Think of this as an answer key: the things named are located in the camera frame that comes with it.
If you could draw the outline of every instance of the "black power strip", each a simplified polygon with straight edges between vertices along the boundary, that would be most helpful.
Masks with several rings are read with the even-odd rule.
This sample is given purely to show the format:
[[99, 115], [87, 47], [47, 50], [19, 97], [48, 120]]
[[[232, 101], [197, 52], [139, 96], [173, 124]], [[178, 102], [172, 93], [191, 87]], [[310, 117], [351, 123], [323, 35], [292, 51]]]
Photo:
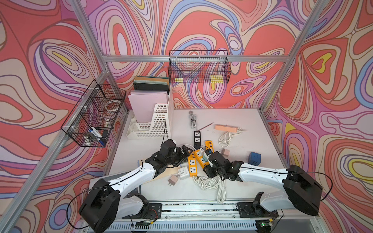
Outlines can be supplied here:
[[201, 148], [201, 131], [194, 131], [194, 148]]

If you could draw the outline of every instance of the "notebook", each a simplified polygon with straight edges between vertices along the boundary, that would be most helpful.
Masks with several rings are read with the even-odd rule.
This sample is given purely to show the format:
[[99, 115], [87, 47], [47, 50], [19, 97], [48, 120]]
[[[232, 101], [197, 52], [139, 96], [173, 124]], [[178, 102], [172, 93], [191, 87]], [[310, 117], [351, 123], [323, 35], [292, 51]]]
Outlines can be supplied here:
[[167, 103], [167, 92], [158, 92], [153, 94], [129, 95], [128, 99], [131, 103], [132, 110], [135, 114], [137, 122], [151, 122], [156, 104]]
[[167, 91], [169, 94], [170, 88], [166, 82], [158, 81], [134, 81], [134, 89], [136, 91]]
[[168, 77], [153, 77], [153, 76], [135, 76], [135, 80], [137, 81], [159, 81], [159, 82], [166, 82], [168, 86], [170, 86], [170, 82]]
[[147, 94], [157, 94], [160, 92], [167, 93], [167, 91], [136, 91], [136, 90], [131, 90], [131, 95], [147, 95]]

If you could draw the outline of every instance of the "aluminum frame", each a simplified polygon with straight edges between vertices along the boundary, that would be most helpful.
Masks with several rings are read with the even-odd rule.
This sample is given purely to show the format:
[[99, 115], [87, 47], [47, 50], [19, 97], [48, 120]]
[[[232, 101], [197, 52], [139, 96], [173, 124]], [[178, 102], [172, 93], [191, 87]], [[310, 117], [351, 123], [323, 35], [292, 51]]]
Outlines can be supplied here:
[[296, 58], [298, 52], [300, 51], [303, 43], [307, 39], [307, 36], [310, 34], [312, 27], [315, 25], [317, 19], [319, 18], [322, 10], [325, 8], [326, 4], [329, 2], [329, 0], [317, 0], [314, 7], [311, 10], [310, 15], [308, 16], [306, 22], [304, 23], [303, 28], [301, 29], [298, 37], [295, 39], [295, 42], [293, 44], [293, 47], [290, 50], [290, 58], [289, 60], [282, 65], [278, 76], [275, 78], [274, 82], [272, 83], [271, 87], [266, 93], [266, 96], [261, 103], [259, 109], [263, 110], [267, 107], [267, 105], [271, 102], [272, 96], [277, 92], [278, 88], [280, 87], [280, 84], [284, 80], [287, 72], [291, 68], [291, 65]]
[[[104, 70], [97, 77], [97, 83], [102, 83], [108, 75], [107, 70]], [[82, 100], [75, 108], [70, 119], [66, 121], [66, 125], [70, 125], [71, 122], [78, 116], [80, 107], [83, 107], [89, 95], [93, 92], [94, 86], [89, 88], [86, 95], [82, 97]], [[5, 209], [3, 215], [0, 218], [0, 233], [11, 232], [14, 225], [22, 215], [26, 206], [30, 202], [31, 198], [39, 188], [41, 182], [46, 176], [47, 172], [52, 167], [57, 156], [60, 154], [62, 148], [69, 140], [69, 136], [60, 129], [57, 137], [54, 139], [48, 150], [45, 152], [41, 160], [36, 165], [35, 169], [31, 172], [27, 180], [22, 185], [16, 196], [12, 199], [8, 207]]]
[[273, 145], [274, 145], [275, 148], [276, 148], [277, 154], [278, 154], [279, 157], [280, 157], [280, 160], [281, 160], [281, 163], [282, 163], [283, 167], [284, 167], [284, 168], [289, 168], [290, 166], [289, 166], [288, 162], [285, 160], [285, 158], [284, 158], [284, 156], [283, 156], [283, 154], [282, 154], [282, 149], [280, 148], [279, 144], [277, 143], [277, 140], [276, 140], [274, 134], [273, 134], [272, 131], [271, 131], [271, 128], [270, 128], [270, 126], [269, 126], [269, 124], [268, 124], [268, 121], [267, 121], [266, 118], [264, 117], [263, 111], [261, 111], [260, 109], [258, 109], [258, 112], [259, 112], [259, 115], [260, 115], [261, 120], [263, 121], [264, 126], [265, 126], [266, 129], [267, 129], [267, 132], [268, 132], [268, 134], [269, 134], [269, 137], [271, 138], [271, 141], [272, 141]]
[[108, 81], [111, 85], [118, 87], [113, 74], [109, 70], [107, 66], [107, 62], [103, 59], [103, 53], [100, 45], [98, 44], [98, 41], [96, 37], [94, 36], [93, 29], [91, 27], [91, 24], [89, 23], [88, 17], [85, 14], [84, 8], [82, 7], [82, 4], [80, 3], [80, 0], [70, 0], [71, 6], [75, 12], [75, 15], [82, 26], [83, 32], [88, 40], [88, 42], [91, 44], [94, 54], [98, 60], [98, 63], [100, 64], [102, 70], [107, 70], [110, 75], [108, 76]]
[[330, 233], [320, 217], [311, 218], [310, 221], [315, 233]]
[[[168, 55], [103, 55], [106, 62], [168, 62]], [[228, 55], [229, 62], [287, 62], [286, 55]]]
[[103, 172], [102, 176], [109, 175], [110, 169], [112, 168], [112, 164], [113, 164], [113, 161], [114, 161], [114, 157], [115, 157], [116, 151], [118, 149], [118, 145], [119, 145], [120, 139], [121, 139], [122, 134], [123, 134], [123, 130], [124, 130], [125, 126], [126, 126], [126, 122], [127, 122], [127, 118], [128, 118], [128, 110], [127, 110], [125, 104], [123, 104], [123, 106], [124, 106], [124, 111], [125, 111], [125, 116], [123, 118], [123, 123], [121, 124], [119, 132], [118, 132], [118, 136], [115, 139], [115, 144], [114, 144], [112, 150], [110, 151], [109, 156], [107, 157], [106, 166], [104, 168], [104, 172]]

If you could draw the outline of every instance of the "black cable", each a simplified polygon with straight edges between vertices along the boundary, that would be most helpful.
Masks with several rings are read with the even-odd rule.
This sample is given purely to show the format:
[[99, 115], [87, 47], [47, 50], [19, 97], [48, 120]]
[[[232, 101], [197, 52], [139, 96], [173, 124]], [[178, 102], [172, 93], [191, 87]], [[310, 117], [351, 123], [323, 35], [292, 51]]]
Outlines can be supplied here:
[[166, 123], [164, 123], [164, 127], [166, 128], [166, 134], [167, 134], [167, 140], [168, 140], [168, 130], [167, 130]]
[[273, 228], [269, 233], [272, 233], [272, 231], [274, 231], [274, 229], [277, 227], [277, 225], [279, 224], [280, 220], [282, 219], [282, 217], [283, 217], [283, 211], [282, 211], [282, 209], [281, 209], [281, 212], [282, 212], [282, 216], [281, 216], [280, 219], [277, 221], [275, 227], [274, 227], [274, 228]]
[[[239, 169], [241, 169], [241, 168], [254, 169], [254, 170], [259, 170], [259, 171], [267, 171], [267, 170], [263, 170], [263, 169], [253, 168], [253, 167], [240, 167]], [[308, 174], [308, 173], [316, 173], [316, 174], [322, 174], [322, 175], [328, 177], [329, 180], [330, 180], [330, 182], [331, 182], [331, 186], [330, 186], [329, 191], [328, 191], [328, 192], [326, 193], [326, 195], [324, 196], [324, 198], [321, 199], [320, 201], [325, 200], [326, 197], [329, 195], [329, 193], [330, 193], [330, 192], [332, 191], [332, 189], [333, 189], [333, 181], [332, 181], [332, 179], [331, 179], [327, 174], [322, 173], [322, 172], [307, 171], [307, 172], [297, 172], [297, 173], [293, 173], [293, 172], [290, 172], [290, 173], [280, 173], [280, 172], [275, 172], [275, 171], [274, 171], [273, 173], [283, 174], [283, 175], [288, 175], [288, 174], [291, 175], [291, 174]]]
[[91, 190], [102, 189], [102, 188], [107, 188], [107, 187], [110, 187], [110, 186], [113, 186], [113, 185], [117, 185], [117, 184], [119, 184], [120, 182], [122, 182], [122, 181], [124, 181], [124, 180], [126, 180], [126, 179], [128, 179], [128, 178], [130, 178], [130, 177], [133, 177], [134, 175], [136, 175], [137, 173], [139, 173], [139, 172], [142, 170], [143, 166], [144, 166], [144, 163], [142, 163], [142, 165], [141, 165], [141, 169], [138, 170], [135, 174], [133, 174], [133, 175], [127, 177], [127, 178], [124, 178], [123, 180], [121, 180], [121, 181], [119, 181], [119, 182], [116, 182], [116, 183], [114, 183], [114, 184], [112, 184], [112, 185], [107, 185], [107, 186], [103, 186], [103, 187], [97, 187], [97, 188], [88, 189], [88, 190], [86, 190], [86, 191], [83, 191], [83, 192], [79, 193], [79, 194], [76, 195], [73, 199], [71, 199], [71, 201], [69, 202], [69, 204], [68, 204], [68, 206], [67, 206], [67, 208], [66, 208], [66, 219], [68, 220], [68, 223], [70, 224], [70, 226], [72, 226], [72, 227], [73, 227], [74, 229], [76, 229], [76, 230], [80, 230], [80, 229], [83, 229], [83, 228], [89, 227], [89, 225], [88, 225], [88, 226], [85, 226], [85, 227], [76, 228], [75, 226], [73, 226], [73, 224], [72, 224], [72, 223], [70, 222], [70, 220], [69, 220], [69, 216], [68, 216], [69, 207], [71, 206], [71, 203], [72, 203], [72, 201], [75, 200], [75, 198], [77, 198], [77, 197], [79, 197], [80, 195], [82, 195], [83, 193], [89, 192], [89, 191], [91, 191]]
[[163, 138], [162, 138], [162, 143], [164, 142], [164, 134], [166, 133], [166, 123], [164, 123], [164, 131], [163, 131]]
[[132, 218], [131, 218], [131, 216], [128, 216], [129, 217], [129, 219], [131, 219], [131, 224], [132, 224], [132, 233], [134, 233], [134, 223], [132, 222]]

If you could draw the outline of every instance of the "white table surface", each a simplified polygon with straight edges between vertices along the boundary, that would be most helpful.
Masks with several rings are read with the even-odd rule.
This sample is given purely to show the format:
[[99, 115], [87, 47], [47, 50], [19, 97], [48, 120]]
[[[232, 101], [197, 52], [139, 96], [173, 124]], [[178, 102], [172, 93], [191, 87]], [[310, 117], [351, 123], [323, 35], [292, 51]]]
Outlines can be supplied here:
[[[189, 110], [174, 110], [172, 139], [177, 146], [182, 144], [193, 145], [193, 129], [190, 128]], [[244, 130], [241, 135], [232, 139], [230, 156], [232, 162], [239, 160], [247, 162], [250, 152], [261, 154], [261, 167], [283, 168], [276, 149], [268, 135], [268, 132], [259, 116], [257, 109], [194, 109], [197, 115], [197, 128], [214, 122], [213, 125], [201, 130], [201, 141], [213, 142], [214, 150], [221, 152], [222, 147], [218, 144], [219, 137], [223, 131], [215, 130], [214, 125], [231, 125]], [[127, 124], [120, 139], [118, 149], [110, 170], [110, 174], [135, 169], [138, 160], [150, 157], [160, 149], [162, 139], [128, 139], [126, 136], [128, 123], [133, 116], [130, 111]], [[206, 176], [199, 164], [197, 164], [198, 175]], [[192, 178], [179, 180], [175, 186], [168, 185], [169, 177], [164, 177], [141, 186], [141, 193], [150, 201], [182, 201], [182, 200], [214, 200], [216, 190], [203, 191], [194, 184]], [[275, 188], [255, 183], [225, 181], [227, 200], [252, 199], [258, 192], [273, 192]]]

